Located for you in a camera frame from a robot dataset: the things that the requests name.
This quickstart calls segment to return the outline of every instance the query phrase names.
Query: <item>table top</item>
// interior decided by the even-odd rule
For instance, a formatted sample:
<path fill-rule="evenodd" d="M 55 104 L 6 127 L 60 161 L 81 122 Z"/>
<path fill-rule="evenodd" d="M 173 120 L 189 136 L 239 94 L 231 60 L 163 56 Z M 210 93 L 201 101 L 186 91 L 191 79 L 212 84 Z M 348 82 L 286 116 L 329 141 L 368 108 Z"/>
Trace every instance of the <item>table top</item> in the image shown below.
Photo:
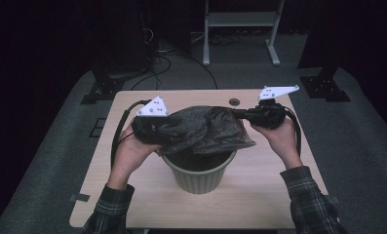
<path fill-rule="evenodd" d="M 141 99 L 161 96 L 170 113 L 193 105 L 227 106 L 236 98 L 238 109 L 255 107 L 261 90 L 182 90 L 123 91 L 111 106 L 93 160 L 80 193 L 90 195 L 88 202 L 77 201 L 70 224 L 81 227 L 93 213 L 97 199 L 110 172 L 111 141 L 123 112 Z M 293 110 L 289 96 L 276 101 Z M 137 106 L 126 126 L 135 116 Z M 287 229 L 294 228 L 290 217 L 290 198 L 280 172 L 285 166 L 267 140 L 244 121 L 256 146 L 238 150 L 214 191 L 190 194 L 175 181 L 172 170 L 161 157 L 151 154 L 130 177 L 135 194 L 127 217 L 128 228 L 194 229 Z M 309 166 L 321 191 L 328 194 L 302 128 L 301 158 Z"/>

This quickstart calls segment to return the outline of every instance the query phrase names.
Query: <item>vr controller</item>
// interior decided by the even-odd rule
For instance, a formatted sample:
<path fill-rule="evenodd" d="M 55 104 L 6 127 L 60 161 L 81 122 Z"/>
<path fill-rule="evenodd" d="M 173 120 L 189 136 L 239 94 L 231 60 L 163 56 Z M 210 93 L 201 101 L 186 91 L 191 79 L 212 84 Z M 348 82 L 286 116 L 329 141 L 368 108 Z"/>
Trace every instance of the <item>vr controller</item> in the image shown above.
<path fill-rule="evenodd" d="M 274 99 L 261 100 L 255 108 L 233 109 L 238 119 L 247 119 L 251 124 L 266 129 L 276 129 L 284 122 L 287 113 L 285 108 Z"/>
<path fill-rule="evenodd" d="M 132 122 L 135 136 L 144 143 L 169 144 L 176 137 L 174 133 L 159 132 L 160 126 L 168 122 L 169 111 L 161 96 L 150 100 L 136 114 Z"/>

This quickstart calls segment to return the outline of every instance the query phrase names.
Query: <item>plaid sleeve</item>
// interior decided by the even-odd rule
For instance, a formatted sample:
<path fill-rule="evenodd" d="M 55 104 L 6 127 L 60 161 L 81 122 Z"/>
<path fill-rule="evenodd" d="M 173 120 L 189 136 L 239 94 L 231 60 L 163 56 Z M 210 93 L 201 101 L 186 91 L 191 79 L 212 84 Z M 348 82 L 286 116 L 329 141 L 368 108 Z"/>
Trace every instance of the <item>plaid sleeve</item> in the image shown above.
<path fill-rule="evenodd" d="M 115 190 L 105 185 L 81 233 L 126 233 L 126 215 L 134 192 L 129 184 L 126 190 Z"/>
<path fill-rule="evenodd" d="M 281 173 L 290 194 L 290 212 L 296 233 L 348 233 L 338 222 L 333 204 L 321 193 L 308 167 Z"/>

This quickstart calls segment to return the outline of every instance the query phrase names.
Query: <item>trash can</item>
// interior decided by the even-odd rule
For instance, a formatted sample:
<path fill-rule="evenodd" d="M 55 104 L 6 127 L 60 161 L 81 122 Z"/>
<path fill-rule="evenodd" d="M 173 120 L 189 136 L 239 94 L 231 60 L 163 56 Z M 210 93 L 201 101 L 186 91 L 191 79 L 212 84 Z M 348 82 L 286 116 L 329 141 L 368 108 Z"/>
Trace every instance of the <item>trash can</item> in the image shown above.
<path fill-rule="evenodd" d="M 190 169 L 189 162 L 183 162 L 184 165 L 181 165 L 176 161 L 176 156 L 163 156 L 163 160 L 172 169 L 174 177 L 182 189 L 192 194 L 205 194 L 212 192 L 219 186 L 226 167 L 232 162 L 236 155 L 236 150 L 224 152 L 222 154 L 223 155 L 214 155 L 215 157 L 218 157 L 218 160 L 220 161 L 218 165 L 215 165 L 214 168 L 210 169 L 207 167 L 207 169 L 203 171 Z M 198 157 L 191 157 L 191 159 L 195 160 L 198 159 Z M 212 157 L 209 157 L 209 160 L 206 158 L 205 160 L 195 160 L 194 163 L 208 164 L 211 160 L 213 160 L 214 163 L 214 158 Z"/>

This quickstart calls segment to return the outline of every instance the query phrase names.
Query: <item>wire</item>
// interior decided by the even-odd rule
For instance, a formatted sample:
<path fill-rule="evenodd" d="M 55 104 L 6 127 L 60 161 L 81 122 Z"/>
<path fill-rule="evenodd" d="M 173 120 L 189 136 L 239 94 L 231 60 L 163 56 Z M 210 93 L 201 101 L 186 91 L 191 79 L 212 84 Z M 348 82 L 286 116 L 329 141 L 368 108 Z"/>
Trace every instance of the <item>wire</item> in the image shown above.
<path fill-rule="evenodd" d="M 153 73 L 153 75 L 151 76 L 147 76 L 147 77 L 144 77 L 143 79 L 139 80 L 137 83 L 135 83 L 132 88 L 130 89 L 131 91 L 135 89 L 135 87 L 137 85 L 139 85 L 141 82 L 149 79 L 149 78 L 152 78 L 152 77 L 155 77 L 156 78 L 156 90 L 158 90 L 160 88 L 160 86 L 163 84 L 163 82 L 158 78 L 159 75 L 165 73 L 166 71 L 168 71 L 171 67 L 172 67 L 172 62 L 168 59 L 168 58 L 165 58 L 165 57 L 157 57 L 157 58 L 160 58 L 160 59 L 165 59 L 169 65 L 166 67 L 166 69 L 164 69 L 163 71 L 159 72 L 159 73 L 155 73 L 154 71 L 150 71 L 151 73 Z"/>
<path fill-rule="evenodd" d="M 221 35 L 212 36 L 209 44 L 211 44 L 212 46 L 227 47 L 227 46 L 231 46 L 233 44 L 236 44 L 240 41 L 241 41 L 240 35 L 232 34 L 232 35 L 227 36 L 227 35 L 221 34 Z"/>
<path fill-rule="evenodd" d="M 117 129 L 116 129 L 116 132 L 114 134 L 114 138 L 113 138 L 113 141 L 111 143 L 111 155 L 110 155 L 110 158 L 111 158 L 111 161 L 110 161 L 110 166 L 111 168 L 113 167 L 113 164 L 114 164 L 114 159 L 115 159 L 115 154 L 117 152 L 117 147 L 118 145 L 120 144 L 120 142 L 122 140 L 119 140 L 120 138 L 120 134 L 121 134 L 121 131 L 123 130 L 123 127 L 124 127 L 124 124 L 126 123 L 127 121 L 127 118 L 129 118 L 129 115 L 130 115 L 130 112 L 132 111 L 132 109 L 134 109 L 137 105 L 139 104 L 147 104 L 148 102 L 150 102 L 150 100 L 139 100 L 135 103 L 133 103 L 127 110 L 125 110 L 123 112 L 123 115 L 121 116 L 121 119 L 120 119 L 120 122 L 118 123 L 118 126 L 117 126 Z"/>
<path fill-rule="evenodd" d="M 154 38 L 154 33 L 153 33 L 153 30 L 151 30 L 150 28 L 147 28 L 147 27 L 144 27 L 143 29 L 142 29 L 143 31 L 144 31 L 144 33 L 145 33 L 145 31 L 149 31 L 150 32 L 150 39 L 148 39 L 147 41 L 144 41 L 144 43 L 146 44 L 146 45 L 148 45 L 148 46 L 150 46 L 151 44 L 151 41 L 153 40 L 153 38 Z"/>
<path fill-rule="evenodd" d="M 213 83 L 214 83 L 214 87 L 218 90 L 218 86 L 217 86 L 217 82 L 216 82 L 216 79 L 214 78 L 213 74 L 208 70 L 207 67 L 205 67 L 204 65 L 202 65 L 201 62 L 197 61 L 195 58 L 192 58 L 188 55 L 184 55 L 184 54 L 174 54 L 174 55 L 167 55 L 167 56 L 183 56 L 183 57 L 187 57 L 189 59 L 192 59 L 194 61 L 196 61 L 199 65 L 201 65 L 206 71 L 208 71 L 208 73 L 211 75 L 212 77 L 212 80 L 213 80 Z"/>
<path fill-rule="evenodd" d="M 122 76 L 117 77 L 117 78 L 112 78 L 110 76 L 108 76 L 108 77 L 110 77 L 112 80 L 115 80 L 115 81 L 118 81 L 118 82 L 125 82 L 125 81 L 128 81 L 128 80 L 132 80 L 132 79 L 135 79 L 137 77 L 140 77 L 140 76 L 146 74 L 147 72 L 148 72 L 148 70 L 144 70 L 143 69 L 143 70 L 136 71 L 136 72 L 129 72 L 128 75 L 122 75 Z"/>
<path fill-rule="evenodd" d="M 190 41 L 191 44 L 194 44 L 194 43 L 202 40 L 205 37 L 205 32 L 192 32 L 191 33 L 192 36 L 195 34 L 199 34 L 199 36 L 197 38 L 191 39 L 191 41 Z"/>
<path fill-rule="evenodd" d="M 230 12 L 230 10 L 232 10 L 233 6 L 236 4 L 236 0 L 232 1 L 232 4 L 230 4 L 230 6 L 227 8 L 227 11 L 226 12 Z"/>
<path fill-rule="evenodd" d="M 124 136 L 122 139 L 120 139 L 117 143 L 117 145 L 121 144 L 121 142 L 123 142 L 123 140 L 125 140 L 126 138 L 128 138 L 129 136 L 133 135 L 135 132 L 132 132 L 130 134 L 128 134 L 127 136 Z"/>
<path fill-rule="evenodd" d="M 160 54 L 167 54 L 167 53 L 174 52 L 176 50 L 178 50 L 178 48 L 172 48 L 172 49 L 168 49 L 166 51 L 158 51 L 158 53 L 160 53 Z"/>
<path fill-rule="evenodd" d="M 299 126 L 299 123 L 297 122 L 296 115 L 293 113 L 293 111 L 285 106 L 284 106 L 284 108 L 286 110 L 286 114 L 290 117 L 290 119 L 293 121 L 293 124 L 295 126 L 296 149 L 297 149 L 297 153 L 299 154 L 299 157 L 300 157 L 300 153 L 301 153 L 301 130 L 300 130 L 300 126 Z"/>

